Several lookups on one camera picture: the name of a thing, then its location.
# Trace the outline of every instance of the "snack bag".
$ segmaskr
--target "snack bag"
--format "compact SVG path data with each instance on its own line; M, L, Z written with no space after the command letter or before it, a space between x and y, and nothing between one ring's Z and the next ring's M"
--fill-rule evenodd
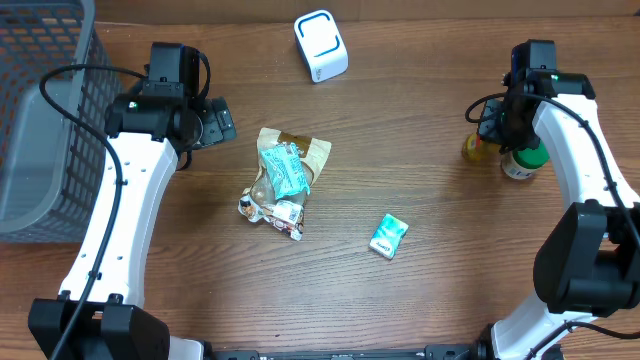
M301 240L304 205L329 158L331 143L268 128L260 130L257 143L258 176L242 192L238 211L253 223L264 219Z

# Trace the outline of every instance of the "perforated bin side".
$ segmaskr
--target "perforated bin side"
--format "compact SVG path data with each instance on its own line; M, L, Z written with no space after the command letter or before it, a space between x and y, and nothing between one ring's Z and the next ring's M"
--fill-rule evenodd
M4 159L0 160L3 161L0 171L2 167L15 165L6 159L11 158L11 143L21 141L24 135L12 133L12 128L18 127L15 124L20 118L17 105L20 97L26 96L25 89L34 84L37 86L46 72L69 63L110 64L93 21L91 1L0 0L0 49L3 49L0 50L3 62L0 68L9 69L5 72L8 75L0 74L0 100L7 94L11 100L3 101L0 107L0 132L3 134L0 158ZM82 121L102 130L107 105L123 91L117 74L86 70L65 74L57 80L70 81L69 99L58 100L61 105L75 112ZM41 211L31 208L26 211L20 206L33 207L31 198L34 195L24 188L27 185L18 187L21 191L16 191L19 194L11 198L16 206L5 206L17 215L11 218L5 214L9 221L0 222L0 241L69 242L84 238L100 187L106 152L87 132L70 125L68 120L61 121L65 126L65 138L60 147L59 171L51 179L52 189L47 193L51 197L38 204L37 210ZM13 228L3 228L7 223Z

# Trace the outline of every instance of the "gray plastic bin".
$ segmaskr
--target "gray plastic bin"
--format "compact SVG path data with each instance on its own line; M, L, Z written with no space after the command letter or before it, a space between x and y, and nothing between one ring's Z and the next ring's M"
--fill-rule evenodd
M102 179L104 147L51 108L42 75L71 63L109 64L90 0L0 0L0 241L82 241ZM47 83L96 129L122 84L85 70Z

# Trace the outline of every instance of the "white label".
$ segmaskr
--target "white label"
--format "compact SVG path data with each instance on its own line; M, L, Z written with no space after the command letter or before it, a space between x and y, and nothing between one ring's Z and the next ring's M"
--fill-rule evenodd
M278 219L288 222L289 224L296 224L300 213L302 212L302 206L294 204L291 201L280 200L273 208L273 216Z

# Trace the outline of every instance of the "green lid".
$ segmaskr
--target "green lid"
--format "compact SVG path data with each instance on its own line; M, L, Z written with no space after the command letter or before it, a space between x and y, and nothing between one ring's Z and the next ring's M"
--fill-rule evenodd
M540 146L535 150L525 149L514 151L513 159L523 168L535 170L549 161L549 153L544 144L540 142Z

